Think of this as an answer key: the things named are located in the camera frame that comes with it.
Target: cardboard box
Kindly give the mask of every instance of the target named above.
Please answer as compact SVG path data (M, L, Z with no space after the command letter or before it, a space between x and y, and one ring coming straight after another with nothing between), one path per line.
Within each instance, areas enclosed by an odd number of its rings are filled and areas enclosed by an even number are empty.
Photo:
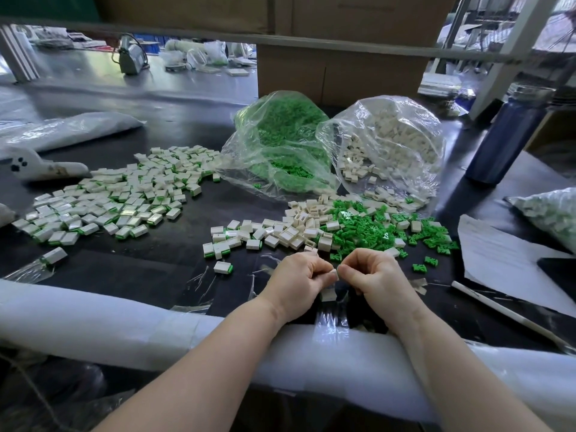
M431 47L455 0L275 0L277 35ZM259 96L295 90L348 107L375 95L415 97L428 58L258 46Z
M270 0L94 0L102 21L142 27L274 33Z
M258 46L258 95L298 91L314 103L348 107L375 95L415 97L428 59Z
M576 139L576 110L551 109L540 122L524 150L535 152L540 147L567 139Z
M456 0L275 0L276 35L430 47Z

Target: workbench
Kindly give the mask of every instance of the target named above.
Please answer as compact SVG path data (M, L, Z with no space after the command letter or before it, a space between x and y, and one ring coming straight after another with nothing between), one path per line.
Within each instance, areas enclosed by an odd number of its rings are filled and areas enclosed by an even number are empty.
M62 102L74 101L63 97ZM60 110L62 102L48 106L52 116L68 116L70 108ZM86 103L78 102L78 113L85 111ZM119 168L135 161L135 153L148 153L150 147L203 145L219 150L234 131L230 114L240 105L202 101L154 101L143 105L134 103L132 110L141 120L146 120L144 128L119 133L103 139L74 145L43 154L54 161L83 162L90 169L99 167ZM129 113L131 109L118 109L101 100L97 110L119 110ZM166 117L171 110L172 117ZM523 239L562 249L548 235L540 232L503 201L505 196L527 196L552 189L565 188L568 182L549 167L527 153L522 153L515 161L502 183L496 188L479 188L464 178L465 166L476 151L483 132L474 128L463 130L458 120L443 123L447 138L446 166L441 179L441 189L436 199L436 218L456 235L461 214L487 221L504 232ZM5 164L0 165L0 201L24 214L30 210L32 199L45 192L52 192L76 180L50 181L31 185L20 183ZM54 275L44 284L64 288L79 289L132 299L150 305L171 309L174 306L198 306L210 304L208 315L226 316L245 302L252 287L252 272L262 264L270 267L275 262L262 257L272 254L278 259L291 250L279 247L270 250L264 247L258 252L233 249L225 260L234 265L231 276L214 276L209 268L206 279L196 288L199 275L207 264L202 244L210 240L210 227L227 225L232 219L250 219L261 222L264 218L279 219L287 209L284 202L257 197L227 181L214 183L210 178L202 183L202 194L191 199L183 207L183 214L175 222L164 221L147 235L138 239L117 241L107 234L94 234L83 237L75 246L66 247L69 257L58 266ZM50 249L38 245L28 236L16 232L13 227L0 229L0 276L24 266ZM463 280L461 254L454 251L451 256L437 255L421 243L408 250L407 259L400 261L409 278L421 277L411 270L413 263L422 263L425 255L437 257L438 268L430 268L427 274L429 285L424 302L450 324L465 339L487 343L491 346L517 347L534 350L556 351L548 340L529 331L498 313L477 304L447 285L459 280L472 288L485 290ZM265 285L265 278L258 276L255 292ZM342 298L347 286L337 285L337 293ZM543 326L555 325L555 332L576 343L576 323L567 316L554 311L545 314L537 307L519 300L506 299L503 294L487 292L490 298L503 298L501 304L520 312ZM314 324L320 300L297 322ZM350 327L369 320L377 332L385 333L384 323L369 309L362 297L349 294L347 322Z

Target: metal pole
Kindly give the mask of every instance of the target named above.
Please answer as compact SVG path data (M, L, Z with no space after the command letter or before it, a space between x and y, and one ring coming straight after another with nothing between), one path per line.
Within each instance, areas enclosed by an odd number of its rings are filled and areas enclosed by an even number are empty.
M0 24L38 24L44 26L66 27L74 30L106 31L106 32L133 32L134 26L125 26L109 23L88 23L77 21L60 21L50 19L26 19L0 16ZM329 39L301 38L292 36L278 36L267 34L240 34L224 33L209 30L183 30L181 28L156 28L138 26L139 33L147 35L179 36L182 38L218 39L220 41L247 44L278 45L280 47L317 48L320 50L351 51L358 53L374 53L382 55L442 57L444 59L468 59L483 62L501 62L519 64L522 59L510 57L500 53L487 53L480 51L453 50L449 48L417 47L405 45L388 45L384 43L355 43L351 41L336 41Z
M558 0L526 0L514 28L502 46L500 54L526 60L538 36L542 32L550 13ZM519 65L494 64L482 83L476 101L470 109L470 117L475 120L496 98L502 99L508 87L521 70Z
M0 26L0 53L18 83L30 82L40 77L32 59L9 25Z
M464 17L466 16L466 12L468 12L468 7L470 7L471 1L472 0L460 0L458 3L456 14L454 15L454 21L452 21L450 31L448 31L448 36L446 36L446 40L444 41L442 48L452 48L454 40L456 39L456 35L458 35L458 30L460 29L462 21L464 21ZM444 59L436 59L432 64L430 71L438 72L438 70L441 72L446 72L446 61Z

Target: left hand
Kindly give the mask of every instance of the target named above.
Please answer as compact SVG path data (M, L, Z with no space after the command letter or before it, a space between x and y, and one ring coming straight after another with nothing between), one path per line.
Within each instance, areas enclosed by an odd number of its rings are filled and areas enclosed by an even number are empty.
M303 315L318 293L337 280L332 264L317 254L291 254L278 264L258 298L268 301L285 324Z

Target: hand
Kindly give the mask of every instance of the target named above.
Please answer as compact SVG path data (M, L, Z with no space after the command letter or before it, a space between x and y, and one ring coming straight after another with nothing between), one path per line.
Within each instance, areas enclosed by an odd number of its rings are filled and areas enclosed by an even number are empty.
M337 280L332 264L317 254L291 254L278 264L258 298L267 300L285 324L303 315L318 293Z
M357 248L344 258L338 274L364 293L366 302L398 336L407 320L417 319L427 310L396 259L384 252Z

